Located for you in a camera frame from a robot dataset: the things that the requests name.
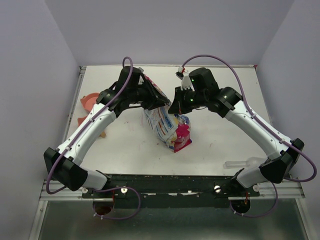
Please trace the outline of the pet food bag pink white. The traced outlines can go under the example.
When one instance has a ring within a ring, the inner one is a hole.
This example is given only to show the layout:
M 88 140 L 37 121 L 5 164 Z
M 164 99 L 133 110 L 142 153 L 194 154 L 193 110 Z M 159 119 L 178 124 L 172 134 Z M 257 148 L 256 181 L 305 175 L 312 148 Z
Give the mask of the pet food bag pink white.
M 183 114 L 169 114 L 169 107 L 166 104 L 143 112 L 154 135 L 176 153 L 192 143 L 191 122 Z

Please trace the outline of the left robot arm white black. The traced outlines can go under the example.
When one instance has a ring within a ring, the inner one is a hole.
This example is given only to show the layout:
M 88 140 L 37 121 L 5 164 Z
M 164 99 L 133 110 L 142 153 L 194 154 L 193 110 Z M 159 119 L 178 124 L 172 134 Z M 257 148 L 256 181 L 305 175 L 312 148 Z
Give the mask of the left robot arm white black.
M 123 67 L 118 80 L 99 93 L 92 110 L 74 133 L 57 148 L 49 147 L 44 152 L 47 181 L 56 180 L 71 191 L 81 187 L 93 189 L 99 197 L 107 197 L 111 191 L 108 177 L 98 170 L 81 167 L 90 147 L 123 111 L 153 110 L 169 102 L 140 68 Z

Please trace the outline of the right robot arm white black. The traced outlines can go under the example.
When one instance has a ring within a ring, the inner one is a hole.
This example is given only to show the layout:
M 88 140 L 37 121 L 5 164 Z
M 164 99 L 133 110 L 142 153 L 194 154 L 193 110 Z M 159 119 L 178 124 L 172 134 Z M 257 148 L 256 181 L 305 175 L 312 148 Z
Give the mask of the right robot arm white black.
M 299 138 L 290 139 L 252 109 L 247 109 L 243 96 L 232 87 L 220 88 L 208 68 L 191 72 L 180 69 L 176 76 L 181 79 L 181 85 L 174 90 L 170 114 L 187 114 L 206 107 L 239 127 L 267 156 L 259 166 L 238 171 L 230 183 L 230 191 L 241 196 L 249 187 L 261 182 L 281 183 L 297 163 L 304 142 Z

